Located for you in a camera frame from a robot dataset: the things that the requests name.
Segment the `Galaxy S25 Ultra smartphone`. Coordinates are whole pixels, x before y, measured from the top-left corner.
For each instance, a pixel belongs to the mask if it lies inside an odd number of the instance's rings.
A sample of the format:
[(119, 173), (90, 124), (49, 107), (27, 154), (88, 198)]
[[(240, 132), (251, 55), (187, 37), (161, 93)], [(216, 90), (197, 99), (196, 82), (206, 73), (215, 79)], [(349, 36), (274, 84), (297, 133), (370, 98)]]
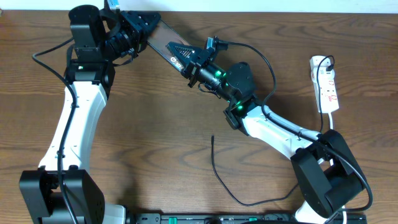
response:
[(168, 44), (175, 42), (182, 45), (190, 45), (183, 37), (181, 37), (175, 30), (167, 25), (163, 20), (160, 20), (156, 28), (147, 39), (147, 43), (162, 56), (173, 68), (181, 72), (183, 65), (169, 50)]

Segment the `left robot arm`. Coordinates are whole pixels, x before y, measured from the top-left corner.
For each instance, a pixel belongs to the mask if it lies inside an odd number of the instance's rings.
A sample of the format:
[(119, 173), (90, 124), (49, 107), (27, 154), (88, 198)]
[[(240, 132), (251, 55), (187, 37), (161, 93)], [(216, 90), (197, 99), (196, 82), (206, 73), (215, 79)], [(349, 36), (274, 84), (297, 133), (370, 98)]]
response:
[(25, 170), (19, 188), (34, 223), (134, 223), (134, 215), (106, 203), (90, 176), (90, 155), (99, 117), (109, 99), (116, 60), (132, 62), (147, 47), (160, 22), (158, 12), (74, 7), (68, 14), (72, 37), (59, 79), (65, 101), (52, 142), (36, 170)]

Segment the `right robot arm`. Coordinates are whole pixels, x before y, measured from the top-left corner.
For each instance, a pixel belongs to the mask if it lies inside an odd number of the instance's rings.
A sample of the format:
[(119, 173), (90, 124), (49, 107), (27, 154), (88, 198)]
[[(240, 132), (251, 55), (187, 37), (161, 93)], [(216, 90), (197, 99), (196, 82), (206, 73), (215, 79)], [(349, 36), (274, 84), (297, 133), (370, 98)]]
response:
[(372, 204), (370, 186), (342, 135), (302, 128), (275, 114), (255, 95), (250, 66), (239, 62), (223, 70), (213, 61), (229, 42), (208, 39), (204, 49), (169, 42), (170, 61), (207, 93), (225, 99), (224, 111), (233, 129), (258, 138), (290, 159), (305, 199), (295, 212), (300, 223), (328, 223), (339, 213), (363, 212)]

